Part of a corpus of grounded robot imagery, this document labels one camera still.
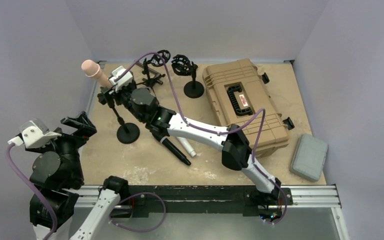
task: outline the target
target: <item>beige protective case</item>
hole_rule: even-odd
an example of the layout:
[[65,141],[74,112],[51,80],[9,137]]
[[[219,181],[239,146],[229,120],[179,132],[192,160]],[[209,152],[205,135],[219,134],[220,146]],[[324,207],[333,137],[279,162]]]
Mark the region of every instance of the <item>beige protective case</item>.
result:
[[[216,64],[202,74],[210,105],[220,126],[242,126],[260,108],[266,115],[258,141],[256,155],[265,157],[289,144],[288,127],[271,100],[257,67],[249,60]],[[253,148],[263,113],[243,129]]]

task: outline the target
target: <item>wooden table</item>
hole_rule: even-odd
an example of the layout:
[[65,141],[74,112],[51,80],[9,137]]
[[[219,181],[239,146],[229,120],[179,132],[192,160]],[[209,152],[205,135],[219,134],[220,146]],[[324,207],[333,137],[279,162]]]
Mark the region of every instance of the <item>wooden table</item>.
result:
[[[109,73],[119,65],[107,63],[103,71],[109,76]],[[203,69],[209,65],[198,64],[197,81],[202,82]],[[289,171],[299,137],[304,133],[312,134],[292,66],[290,64],[256,64],[256,66],[260,74],[267,73],[270,82],[266,87],[277,109],[283,114],[282,118],[290,117],[295,124],[295,128],[289,131],[290,144],[271,156],[259,158],[258,161],[284,185],[325,185],[324,175],[317,182],[309,182]],[[164,67],[154,69],[165,73]],[[175,75],[171,66],[169,70],[185,116],[216,125],[216,118],[205,94],[200,98],[191,99],[183,93],[183,87],[191,77]],[[138,66],[132,69],[137,83],[144,77],[141,71],[142,69]],[[157,84],[154,87],[155,94],[162,106],[178,112],[167,77],[162,80],[163,85]],[[240,171],[224,167],[221,162],[221,153],[215,149],[190,141],[197,152],[197,156],[192,158],[175,137],[170,137],[170,141],[192,162],[191,166],[186,166],[157,142],[145,129],[145,125],[138,122],[123,106],[117,106],[116,109],[126,123],[131,122],[139,126],[140,137],[132,144],[120,143],[116,137],[119,124],[113,111],[107,105],[101,105],[95,101],[89,116],[97,128],[97,133],[90,138],[81,153],[86,185],[101,185],[110,175],[122,177],[128,180],[130,185],[252,184]]]

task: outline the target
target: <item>white wall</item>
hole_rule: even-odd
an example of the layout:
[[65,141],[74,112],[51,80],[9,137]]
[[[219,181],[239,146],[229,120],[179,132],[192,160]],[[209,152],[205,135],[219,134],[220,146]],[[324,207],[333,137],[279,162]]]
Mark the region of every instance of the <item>white wall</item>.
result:
[[98,60],[168,49],[195,61],[292,60],[328,0],[66,0]]
[[351,239],[384,239],[384,1],[330,0],[294,69]]
[[[63,0],[0,0],[0,239],[35,239],[29,219],[33,193],[5,160],[6,141],[39,117],[49,128],[84,110],[92,82],[80,70],[92,56]],[[13,157],[28,176],[35,153]]]

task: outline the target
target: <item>black microphone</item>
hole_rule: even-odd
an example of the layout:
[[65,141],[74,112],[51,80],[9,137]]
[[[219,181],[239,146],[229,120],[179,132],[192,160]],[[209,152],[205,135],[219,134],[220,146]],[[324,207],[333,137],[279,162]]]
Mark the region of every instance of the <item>black microphone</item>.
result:
[[170,140],[167,139],[167,137],[163,137],[160,135],[157,135],[155,133],[152,133],[152,136],[162,143],[170,152],[172,152],[180,161],[182,161],[184,164],[190,166],[191,162],[188,160],[188,158],[183,154],[182,151],[180,151]]

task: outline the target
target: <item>black stand base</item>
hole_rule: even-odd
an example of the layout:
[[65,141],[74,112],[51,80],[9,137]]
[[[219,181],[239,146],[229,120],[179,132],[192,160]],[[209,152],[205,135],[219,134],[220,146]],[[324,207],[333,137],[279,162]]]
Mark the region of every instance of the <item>black stand base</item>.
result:
[[204,94],[204,86],[199,81],[196,81],[195,88],[194,88],[194,81],[190,81],[186,83],[186,85],[184,86],[183,92],[189,98],[197,99]]
[[117,139],[120,141],[120,143],[131,144],[138,140],[139,135],[141,134],[139,127],[131,122],[126,123],[125,127],[128,131],[126,131],[122,126],[120,126],[117,130]]

